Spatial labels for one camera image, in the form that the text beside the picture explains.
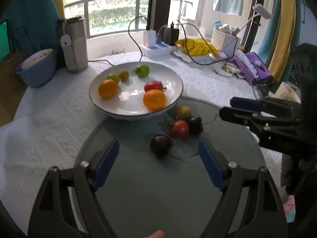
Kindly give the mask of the operator hand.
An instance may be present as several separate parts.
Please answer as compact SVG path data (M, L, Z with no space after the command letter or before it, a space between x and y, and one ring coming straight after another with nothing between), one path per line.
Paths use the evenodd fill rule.
M165 233L162 230L157 230L145 238L165 238Z

